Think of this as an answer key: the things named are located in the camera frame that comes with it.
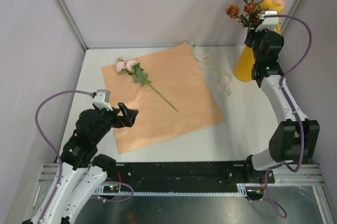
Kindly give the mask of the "yellow rose stem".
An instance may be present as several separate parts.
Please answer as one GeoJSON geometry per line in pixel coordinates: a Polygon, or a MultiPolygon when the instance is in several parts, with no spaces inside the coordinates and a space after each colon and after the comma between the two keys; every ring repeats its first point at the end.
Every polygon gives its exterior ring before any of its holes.
{"type": "Polygon", "coordinates": [[[285,0],[263,0],[260,2],[260,13],[263,11],[277,11],[279,15],[283,13],[285,0]]]}

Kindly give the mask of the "pale pink rose stem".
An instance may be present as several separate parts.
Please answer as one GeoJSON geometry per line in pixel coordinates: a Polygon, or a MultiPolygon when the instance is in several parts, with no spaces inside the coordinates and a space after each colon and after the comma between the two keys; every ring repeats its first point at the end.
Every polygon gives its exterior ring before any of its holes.
{"type": "Polygon", "coordinates": [[[178,111],[178,109],[153,86],[152,81],[149,79],[148,73],[146,73],[141,67],[140,62],[137,62],[136,60],[125,61],[122,57],[118,57],[115,70],[119,75],[127,74],[131,76],[134,82],[140,84],[141,86],[149,86],[171,108],[173,108],[176,112],[178,111]]]}

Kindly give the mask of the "green and peach wrapping paper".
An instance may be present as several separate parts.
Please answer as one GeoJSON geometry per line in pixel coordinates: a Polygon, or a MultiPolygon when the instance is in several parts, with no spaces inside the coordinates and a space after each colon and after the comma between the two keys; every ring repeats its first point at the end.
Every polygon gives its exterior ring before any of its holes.
{"type": "Polygon", "coordinates": [[[123,102],[139,114],[131,128],[115,129],[119,154],[219,124],[225,117],[187,43],[136,58],[151,86],[102,67],[109,103],[123,102]]]}

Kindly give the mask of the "brown rose stem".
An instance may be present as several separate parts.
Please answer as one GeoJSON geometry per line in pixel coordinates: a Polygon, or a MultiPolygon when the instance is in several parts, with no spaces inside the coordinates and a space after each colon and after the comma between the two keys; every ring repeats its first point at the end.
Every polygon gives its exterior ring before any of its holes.
{"type": "Polygon", "coordinates": [[[233,20],[237,20],[243,27],[249,27],[252,23],[259,21],[260,2],[258,0],[241,0],[243,6],[230,4],[225,12],[233,20]]]}

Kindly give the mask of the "cream printed ribbon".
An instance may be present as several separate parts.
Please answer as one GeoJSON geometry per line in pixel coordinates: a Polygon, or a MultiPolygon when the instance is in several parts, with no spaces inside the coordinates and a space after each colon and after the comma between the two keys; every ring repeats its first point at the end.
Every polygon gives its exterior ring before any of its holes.
{"type": "Polygon", "coordinates": [[[206,66],[206,69],[217,77],[217,88],[225,97],[229,97],[232,94],[232,75],[212,61],[213,57],[211,53],[197,55],[197,44],[195,42],[190,42],[188,45],[194,55],[195,60],[199,63],[203,63],[206,66]]]}

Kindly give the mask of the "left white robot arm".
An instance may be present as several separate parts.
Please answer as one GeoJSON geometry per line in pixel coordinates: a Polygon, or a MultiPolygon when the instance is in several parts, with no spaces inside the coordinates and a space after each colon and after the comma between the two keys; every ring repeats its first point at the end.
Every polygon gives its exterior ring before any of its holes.
{"type": "Polygon", "coordinates": [[[93,106],[80,113],[52,186],[37,213],[25,223],[74,223],[96,188],[116,177],[116,161],[98,154],[97,145],[112,128],[132,127],[138,110],[124,103],[118,108],[106,102],[93,106]]]}

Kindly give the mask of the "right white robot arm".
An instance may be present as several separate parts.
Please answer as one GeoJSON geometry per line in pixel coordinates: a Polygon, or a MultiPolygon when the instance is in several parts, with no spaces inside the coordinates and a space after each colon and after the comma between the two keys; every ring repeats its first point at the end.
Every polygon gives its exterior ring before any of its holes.
{"type": "Polygon", "coordinates": [[[313,156],[320,125],[302,112],[287,86],[278,62],[284,38],[274,31],[250,27],[245,45],[252,49],[254,56],[252,79],[268,98],[278,126],[268,147],[248,157],[251,164],[244,167],[243,177],[248,182],[256,182],[262,170],[283,165],[298,172],[303,161],[313,156]]]}

